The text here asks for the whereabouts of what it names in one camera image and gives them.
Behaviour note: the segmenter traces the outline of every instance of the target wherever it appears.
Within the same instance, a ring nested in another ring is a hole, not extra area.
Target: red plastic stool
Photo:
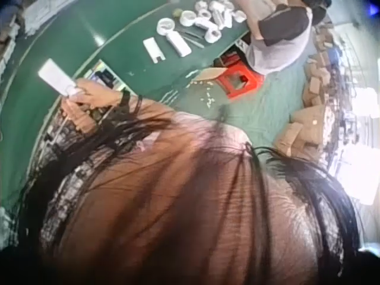
[[[235,89],[229,80],[232,75],[238,75],[240,80],[245,82],[241,89]],[[261,74],[250,70],[242,61],[229,67],[223,74],[218,77],[218,82],[227,91],[229,99],[238,98],[248,92],[258,90],[264,83],[265,77]]]

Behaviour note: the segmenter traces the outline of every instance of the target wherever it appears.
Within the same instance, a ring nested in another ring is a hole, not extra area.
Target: white plastic part
[[[225,0],[225,1],[223,1],[223,5],[226,8],[226,10],[229,10],[230,12],[235,10],[235,6],[233,5],[233,3],[231,1]]]
[[[197,15],[193,11],[183,11],[182,14],[180,15],[179,22],[184,27],[190,27],[194,25],[196,18],[197,18]]]
[[[208,30],[204,39],[208,43],[215,43],[221,38],[221,32],[219,30]]]
[[[181,58],[191,53],[191,48],[177,31],[171,31],[166,39],[173,45]]]
[[[232,17],[238,23],[242,23],[245,20],[247,20],[247,15],[241,10],[237,10],[237,11],[232,12]]]
[[[77,85],[74,80],[64,73],[51,58],[41,67],[38,75],[65,97],[75,95],[81,91],[81,89],[76,88]]]
[[[224,29],[224,18],[223,18],[222,12],[220,12],[219,10],[214,10],[212,15],[213,15],[214,22],[218,26],[218,29],[219,30]]]
[[[196,20],[195,20],[195,25],[201,29],[204,29],[204,30],[217,30],[218,29],[218,26],[216,24],[214,24],[213,22],[211,22],[210,20],[206,19],[206,18],[202,18],[202,17],[198,17]]]
[[[198,12],[201,10],[207,10],[207,8],[208,4],[205,1],[198,1],[197,3],[195,3],[195,10]]]
[[[161,61],[164,61],[166,59],[161,49],[159,48],[156,40],[153,37],[144,40],[143,44],[147,49],[150,58],[155,64],[159,62],[159,59],[161,59]]]
[[[162,18],[157,23],[157,32],[161,36],[166,36],[168,32],[173,31],[175,28],[175,22],[170,18]]]
[[[199,10],[198,17],[202,17],[202,18],[210,20],[212,18],[212,15],[209,10],[202,9],[202,10]]]
[[[223,12],[224,16],[224,26],[227,28],[232,28],[232,14],[230,10],[225,10]]]
[[[224,9],[226,9],[226,6],[224,6],[224,4],[217,1],[211,1],[208,7],[211,11],[219,11],[219,12],[223,12]]]

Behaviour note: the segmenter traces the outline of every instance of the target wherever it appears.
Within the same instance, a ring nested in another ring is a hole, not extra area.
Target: hand
[[[69,100],[76,103],[83,103],[90,106],[91,109],[117,106],[123,94],[119,91],[112,90],[95,81],[88,79],[78,79],[77,87],[82,92],[70,96]]]
[[[74,102],[62,99],[61,108],[66,113],[67,118],[83,133],[87,134],[96,128],[96,122]]]

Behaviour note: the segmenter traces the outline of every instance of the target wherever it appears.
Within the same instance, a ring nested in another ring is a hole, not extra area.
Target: white cylindrical part
[[[228,10],[228,11],[232,12],[233,10],[235,10],[235,6],[230,1],[223,1],[223,5],[224,5],[224,7],[226,7],[226,10]]]
[[[175,22],[170,18],[162,18],[157,23],[157,32],[161,36],[166,36],[168,32],[173,31],[175,28]]]
[[[198,12],[198,16],[210,20],[212,18],[211,12],[206,9],[202,9]]]
[[[217,24],[219,30],[224,29],[224,18],[219,10],[213,11],[213,19],[214,22]]]
[[[207,10],[207,8],[208,4],[205,1],[198,1],[197,3],[195,3],[195,10],[198,12],[201,10]]]
[[[231,11],[225,10],[223,12],[223,15],[224,15],[224,26],[226,28],[232,28],[232,15],[231,15]]]
[[[233,12],[232,16],[235,19],[235,21],[237,21],[238,23],[242,23],[245,20],[247,20],[247,15],[241,10],[237,10]]]
[[[196,20],[195,20],[195,25],[201,29],[204,29],[204,30],[217,30],[218,29],[218,26],[216,24],[214,24],[213,22],[211,22],[210,20],[206,19],[206,18],[202,18],[202,17],[198,17]]]
[[[204,39],[208,43],[215,43],[221,38],[221,32],[219,30],[208,30]]]
[[[226,9],[226,7],[222,3],[217,2],[217,1],[211,1],[208,7],[212,11],[220,11],[220,12],[223,12],[224,9]]]
[[[179,22],[185,27],[190,27],[194,25],[196,18],[197,15],[193,11],[184,11],[180,15]]]

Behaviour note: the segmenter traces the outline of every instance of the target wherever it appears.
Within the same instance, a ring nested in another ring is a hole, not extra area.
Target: green floor
[[[11,68],[6,71],[3,76],[5,81],[0,86],[1,102],[4,100],[4,95],[8,95],[0,116],[0,127],[4,135],[3,142],[0,142],[1,202],[5,206],[24,182],[37,133],[56,99],[48,86],[36,80],[37,70],[48,56],[53,58],[69,75],[74,76],[88,57],[97,50],[93,39],[94,31],[105,40],[109,40],[125,26],[125,23],[164,5],[167,1],[140,2],[142,4],[138,7],[131,8],[126,4],[127,1],[123,0],[108,0],[107,5],[104,5],[102,0],[81,0],[75,6],[75,10],[64,11],[41,36],[22,40],[21,44],[16,46],[15,54],[10,60]],[[37,39],[35,44],[23,58],[24,51],[34,39]],[[93,58],[93,61],[97,58],[105,59],[106,62],[107,59],[113,58],[115,61],[118,57],[114,53],[118,53],[124,62],[132,61],[131,55],[128,56],[124,52],[128,38],[125,40],[126,42],[120,42],[116,49],[109,50],[108,53],[100,53]],[[300,94],[305,82],[302,66],[307,54],[313,51],[310,45],[302,58],[293,66],[283,72],[268,76],[259,92],[245,95],[232,102],[228,123],[244,129],[254,145],[271,145],[288,121],[289,114],[301,107]],[[202,61],[200,65],[207,65],[207,62],[212,59],[204,61],[199,58],[199,61]],[[131,70],[128,64],[125,64],[125,68],[123,65],[109,65],[123,79],[130,75]],[[14,76],[12,84],[8,86],[7,79],[12,75]],[[170,77],[170,74],[159,74],[159,78],[165,77]],[[150,90],[157,90],[159,82],[155,73],[150,71],[145,80],[138,82],[137,86],[149,93]],[[207,86],[212,87],[210,95],[215,99],[211,109],[208,109],[205,101],[201,101],[202,97],[207,98]],[[178,110],[214,118],[218,106],[229,102],[223,90],[216,84],[207,86],[204,83],[183,89],[173,106]]]
[[[174,107],[206,118],[215,118],[219,106],[228,104],[229,124],[243,129],[253,145],[272,146],[277,134],[288,123],[289,115],[302,108],[301,94],[306,80],[303,64],[313,52],[314,46],[310,44],[303,56],[291,67],[269,75],[262,89],[255,94],[247,94],[230,102],[220,86],[204,82],[192,84]],[[210,109],[207,107],[207,92],[215,99]]]

